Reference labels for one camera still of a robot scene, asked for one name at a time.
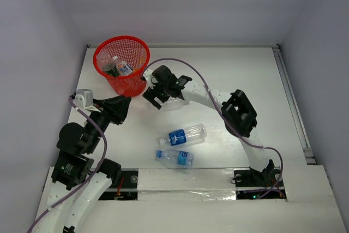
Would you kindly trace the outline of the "large clear plastic bottle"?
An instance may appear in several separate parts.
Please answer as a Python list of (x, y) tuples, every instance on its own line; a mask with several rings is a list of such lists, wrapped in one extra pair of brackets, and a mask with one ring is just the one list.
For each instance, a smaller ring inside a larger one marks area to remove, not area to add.
[(189, 105), (190, 102), (187, 100), (181, 100), (180, 98), (169, 98), (166, 102), (161, 102), (158, 98), (155, 98), (155, 102), (157, 102), (161, 108), (160, 111), (173, 111), (178, 110), (186, 105)]

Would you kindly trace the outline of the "white label clear bottle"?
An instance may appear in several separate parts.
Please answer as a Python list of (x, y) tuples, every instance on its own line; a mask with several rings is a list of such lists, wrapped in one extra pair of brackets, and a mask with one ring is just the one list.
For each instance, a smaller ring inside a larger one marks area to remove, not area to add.
[(113, 56), (112, 58), (121, 76), (129, 76), (134, 73), (133, 68), (125, 60), (122, 60), (118, 56)]

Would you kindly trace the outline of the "green label clear bottle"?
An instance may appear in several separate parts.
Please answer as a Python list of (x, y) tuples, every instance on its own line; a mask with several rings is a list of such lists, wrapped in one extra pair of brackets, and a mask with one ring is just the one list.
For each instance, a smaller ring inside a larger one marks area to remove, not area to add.
[(97, 65), (99, 69), (108, 76), (118, 77), (119, 72), (115, 61), (106, 51), (97, 54)]

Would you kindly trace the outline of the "blue label large bottle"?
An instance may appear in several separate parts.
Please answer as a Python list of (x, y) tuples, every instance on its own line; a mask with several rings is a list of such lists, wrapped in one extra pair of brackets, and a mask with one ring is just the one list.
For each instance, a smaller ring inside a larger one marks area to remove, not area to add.
[(168, 133), (163, 138), (158, 138), (160, 145), (179, 146), (196, 141), (202, 141), (206, 138), (207, 131), (203, 124), (177, 129)]

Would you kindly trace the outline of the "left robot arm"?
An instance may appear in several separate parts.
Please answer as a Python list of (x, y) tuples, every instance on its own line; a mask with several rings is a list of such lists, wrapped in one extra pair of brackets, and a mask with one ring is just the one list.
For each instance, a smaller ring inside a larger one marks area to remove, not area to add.
[(28, 232), (81, 232), (101, 195), (121, 180), (121, 165), (106, 158), (105, 131), (125, 121), (131, 98), (94, 99), (91, 90), (78, 89), (68, 101), (86, 122), (61, 128), (46, 207)]

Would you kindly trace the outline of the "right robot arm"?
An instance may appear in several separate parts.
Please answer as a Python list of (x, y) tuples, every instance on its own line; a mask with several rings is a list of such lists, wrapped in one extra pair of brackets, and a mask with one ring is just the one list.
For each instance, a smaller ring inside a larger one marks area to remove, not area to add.
[(170, 69), (161, 65), (155, 70), (146, 69), (141, 77), (149, 87), (143, 97), (157, 109), (159, 102), (169, 98), (179, 98), (196, 102), (215, 109), (223, 119), (226, 130), (241, 142), (249, 161), (249, 170), (245, 177), (256, 187), (271, 187), (275, 165), (265, 153), (269, 147), (253, 142), (257, 127), (257, 113), (246, 94), (241, 90), (232, 93), (208, 88), (205, 82), (199, 83), (191, 77), (176, 77)]

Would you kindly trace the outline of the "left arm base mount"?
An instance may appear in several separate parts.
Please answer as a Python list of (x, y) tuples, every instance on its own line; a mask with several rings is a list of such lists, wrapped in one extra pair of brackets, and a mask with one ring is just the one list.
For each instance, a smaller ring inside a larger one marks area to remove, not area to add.
[(123, 169), (117, 182), (105, 190), (100, 196), (100, 201), (115, 200), (129, 201), (138, 199), (138, 169)]

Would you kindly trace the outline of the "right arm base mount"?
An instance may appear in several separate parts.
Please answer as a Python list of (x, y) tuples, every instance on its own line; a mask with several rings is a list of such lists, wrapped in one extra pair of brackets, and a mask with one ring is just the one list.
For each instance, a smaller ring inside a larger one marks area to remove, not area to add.
[(249, 169), (234, 169), (230, 183), (235, 185), (237, 200), (257, 200), (271, 187), (271, 191), (262, 199), (286, 199), (286, 190), (282, 178), (279, 179), (280, 169), (276, 168), (264, 181), (252, 177)]

